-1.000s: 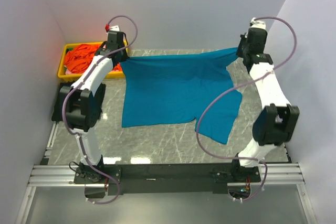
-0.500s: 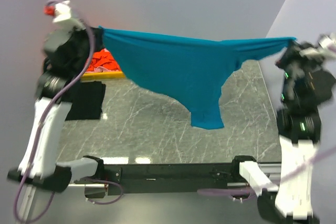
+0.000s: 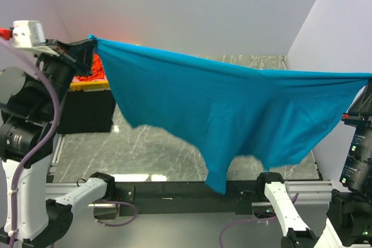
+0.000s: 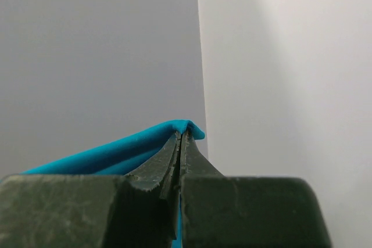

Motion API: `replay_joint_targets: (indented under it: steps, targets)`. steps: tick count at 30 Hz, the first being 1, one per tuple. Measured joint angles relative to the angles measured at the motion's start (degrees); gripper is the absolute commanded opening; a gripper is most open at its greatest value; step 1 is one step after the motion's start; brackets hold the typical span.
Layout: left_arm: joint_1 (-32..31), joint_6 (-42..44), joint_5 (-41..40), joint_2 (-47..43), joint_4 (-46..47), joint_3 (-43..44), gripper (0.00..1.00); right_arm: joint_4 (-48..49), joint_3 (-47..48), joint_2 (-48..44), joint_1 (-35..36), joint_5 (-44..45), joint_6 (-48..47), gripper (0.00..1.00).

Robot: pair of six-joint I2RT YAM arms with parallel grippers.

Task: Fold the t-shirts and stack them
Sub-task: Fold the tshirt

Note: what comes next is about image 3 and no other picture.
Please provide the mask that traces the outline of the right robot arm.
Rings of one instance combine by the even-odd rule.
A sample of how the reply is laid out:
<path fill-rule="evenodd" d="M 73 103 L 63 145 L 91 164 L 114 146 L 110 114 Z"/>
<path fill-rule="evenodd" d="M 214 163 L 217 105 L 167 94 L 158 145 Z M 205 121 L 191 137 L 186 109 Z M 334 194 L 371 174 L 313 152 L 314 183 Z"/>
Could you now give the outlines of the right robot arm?
<path fill-rule="evenodd" d="M 371 247 L 370 82 L 341 120 L 355 128 L 339 179 L 348 192 L 332 190 L 320 237 L 299 216 L 280 174 L 263 172 L 257 178 L 255 194 L 274 210 L 282 229 L 281 247 Z"/>

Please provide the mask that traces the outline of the teal t shirt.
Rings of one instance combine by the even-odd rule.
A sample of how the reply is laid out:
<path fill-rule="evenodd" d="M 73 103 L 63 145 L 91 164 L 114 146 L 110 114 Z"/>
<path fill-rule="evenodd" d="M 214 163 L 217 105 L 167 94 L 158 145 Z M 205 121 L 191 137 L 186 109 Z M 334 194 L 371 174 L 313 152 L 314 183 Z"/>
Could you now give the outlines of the teal t shirt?
<path fill-rule="evenodd" d="M 195 146 L 206 185 L 222 194 L 238 156 L 255 157 L 265 170 L 299 164 L 371 79 L 256 70 L 103 38 L 96 52 L 129 125 L 161 128 Z"/>

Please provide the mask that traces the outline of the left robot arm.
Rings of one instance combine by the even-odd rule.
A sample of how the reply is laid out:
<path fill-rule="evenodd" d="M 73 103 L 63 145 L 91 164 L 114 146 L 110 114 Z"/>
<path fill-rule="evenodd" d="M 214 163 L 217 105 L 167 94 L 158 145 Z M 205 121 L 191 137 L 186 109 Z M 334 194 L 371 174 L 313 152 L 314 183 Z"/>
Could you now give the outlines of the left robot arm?
<path fill-rule="evenodd" d="M 10 247 L 52 246 L 76 214 L 116 196 L 115 179 L 96 172 L 64 196 L 46 197 L 61 105 L 73 78 L 90 74 L 96 45 L 95 39 L 70 44 L 48 39 L 32 49 L 37 77 L 17 67 L 1 71 L 1 164 L 8 196 L 1 242 Z"/>

